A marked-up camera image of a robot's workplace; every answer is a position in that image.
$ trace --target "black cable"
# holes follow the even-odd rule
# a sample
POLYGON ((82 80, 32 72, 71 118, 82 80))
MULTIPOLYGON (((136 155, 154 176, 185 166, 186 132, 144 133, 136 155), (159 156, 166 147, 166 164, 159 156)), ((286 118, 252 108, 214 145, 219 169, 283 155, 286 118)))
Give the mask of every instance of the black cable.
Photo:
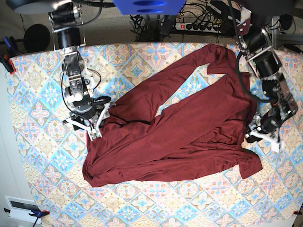
POLYGON ((194 24, 198 21, 198 19, 199 19, 200 17, 202 17, 202 16, 204 16, 204 17, 203 17, 203 19, 200 20, 200 21, 203 22, 204 19, 205 19, 205 17, 206 17, 206 15, 207 15, 208 13, 203 12, 203 14, 201 14, 200 16, 198 16, 198 18, 197 18, 193 23, 191 23, 191 24, 194 25, 194 24))
POLYGON ((207 25, 209 24, 209 22, 211 21, 211 19, 212 19, 212 13, 211 13, 211 12, 207 12, 207 13, 204 15, 203 19, 201 20, 201 22, 198 24, 198 26, 200 26, 203 22, 206 22, 205 25, 207 26, 207 25), (208 21, 204 21, 205 17, 206 17, 207 15, 209 15, 209 14, 210 14, 210 18, 208 19, 208 21))
POLYGON ((20 14, 20 17, 21 17, 21 20, 22 20, 22 26, 23 26, 23 30, 26 32, 27 30, 25 29, 25 27, 24 27, 24 21, 23 21, 23 17, 22 17, 22 15, 20 14))
POLYGON ((39 219, 39 218, 37 218, 37 219, 36 219, 35 223, 33 224, 33 227, 35 227, 35 225, 36 225, 36 223, 37 223, 38 219, 39 219))
POLYGON ((116 7, 112 2, 97 2, 97 1, 85 1, 85 0, 72 0, 78 4, 93 6, 93 7, 100 7, 100 8, 112 8, 116 7))
POLYGON ((280 140, 280 128, 281 128, 281 127, 278 128, 278 143, 281 141, 281 140, 280 140))
POLYGON ((267 26, 268 26, 268 27, 274 27, 274 26, 276 26, 276 24, 277 24, 279 21, 280 21, 280 19, 277 20, 276 23, 275 23, 274 25, 269 25, 269 24, 270 24, 270 23, 269 23, 269 24, 267 24, 267 26))
POLYGON ((184 4, 184 6, 197 6, 197 7, 200 7, 201 9, 203 9, 203 10, 206 10, 205 5, 199 4, 199 3, 186 3, 186 4, 184 4))
POLYGON ((96 70, 92 70, 92 69, 88 69, 88 70, 93 71, 94 73, 96 73, 96 74, 99 76, 99 82, 98 82, 97 85, 93 88, 93 90, 95 90, 95 89, 99 86, 99 84, 101 83, 102 77, 101 77, 100 73, 98 73, 96 70))
POLYGON ((112 100, 112 98, 109 96, 101 96, 101 97, 95 99, 95 101, 92 103, 92 105, 94 105, 94 106, 104 105, 106 103, 109 103, 111 100, 112 100))
POLYGON ((244 91, 245 94, 247 94, 251 99, 255 100, 256 102, 260 103, 275 103, 277 100, 270 98, 270 99, 261 99, 258 96, 252 94, 250 91, 248 91, 243 83, 243 80, 241 78, 240 70, 239 70, 239 61, 240 58, 243 56, 243 52, 239 52, 237 58, 236 58, 236 74, 239 80, 239 83, 241 85, 242 90, 244 91))
POLYGON ((236 23, 235 15, 233 13, 233 7, 232 7, 231 0, 228 0, 228 6, 229 6, 229 11, 231 12, 232 23, 233 23, 233 27, 235 29, 235 34, 236 34, 236 39, 237 39, 237 42, 238 42, 238 46, 239 46, 240 50, 244 52, 247 49, 242 46, 242 44, 240 42, 240 39, 239 39, 239 33, 238 33, 238 29, 237 29, 237 23, 236 23))
POLYGON ((61 77, 61 94, 62 94, 62 99, 63 99, 63 102, 64 102, 66 108, 67 108, 70 112, 72 112, 74 115, 76 115, 76 116, 82 118, 83 120, 88 121, 88 122, 89 122, 89 125, 92 127, 91 122, 90 122, 87 118, 83 117, 83 116, 80 115, 80 114, 77 114, 76 112, 74 112, 73 110, 71 110, 71 109, 68 107, 68 105, 66 104, 65 99, 64 99, 64 94, 63 94, 63 77, 64 77, 64 73, 62 72, 62 77, 61 77))
POLYGON ((275 27, 275 28, 272 28, 272 29, 267 29, 268 31, 272 31, 272 30, 276 30, 276 29, 279 29, 280 27, 275 27))
POLYGON ((132 20, 134 27, 134 30, 131 30, 131 32, 136 34, 135 42, 139 42, 144 32, 144 29, 146 28, 145 25, 142 27, 142 22, 144 21, 144 19, 142 15, 130 15, 130 19, 132 20))
POLYGON ((293 18, 293 22, 294 22, 294 32, 293 32, 293 34, 294 34, 295 31, 297 30, 297 25, 295 24, 294 17, 292 17, 292 18, 293 18))
POLYGON ((191 12, 191 11, 184 11, 184 12, 181 12, 180 15, 183 17, 184 13, 191 13, 192 15, 195 16, 196 19, 199 18, 196 14, 194 14, 194 13, 191 12))

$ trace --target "maroon shirt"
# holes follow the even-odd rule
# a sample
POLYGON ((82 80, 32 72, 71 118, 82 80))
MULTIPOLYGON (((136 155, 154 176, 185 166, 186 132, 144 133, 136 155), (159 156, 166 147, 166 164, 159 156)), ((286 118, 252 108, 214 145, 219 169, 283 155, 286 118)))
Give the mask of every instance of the maroon shirt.
MULTIPOLYGON (((193 180, 237 164, 242 178, 262 169, 257 154, 241 147, 256 103, 242 91, 235 54, 209 44, 143 81, 110 109, 102 138, 87 139, 83 176, 100 187, 129 180, 193 180), (162 105, 196 67, 227 73, 216 83, 164 109, 162 105)), ((247 88, 249 73, 241 74, 247 88)))

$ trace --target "patterned tablecloth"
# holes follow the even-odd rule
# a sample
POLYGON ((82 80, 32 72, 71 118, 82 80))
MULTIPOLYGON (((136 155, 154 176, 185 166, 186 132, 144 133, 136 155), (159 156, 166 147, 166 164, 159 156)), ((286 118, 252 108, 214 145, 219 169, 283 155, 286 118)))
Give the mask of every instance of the patterned tablecloth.
MULTIPOLYGON (((98 92, 117 100, 204 45, 115 44, 84 47, 80 53, 102 76, 98 92)), ((260 156, 262 171, 242 180, 235 166, 194 181, 130 181, 100 188, 91 188, 82 176, 85 133, 62 124, 68 116, 60 89, 63 56, 45 52, 14 58, 17 72, 6 74, 11 116, 33 198, 50 211, 44 226, 240 227, 291 217, 303 202, 303 57, 277 53, 291 75, 287 82, 300 109, 281 129, 284 151, 275 153, 264 141, 243 144, 260 156)), ((206 67, 198 67, 158 114, 222 76, 207 75, 206 67)), ((248 70, 244 61, 241 68, 248 70)), ((254 80, 251 90, 262 96, 254 80)), ((267 106, 260 109, 265 113, 267 106)))

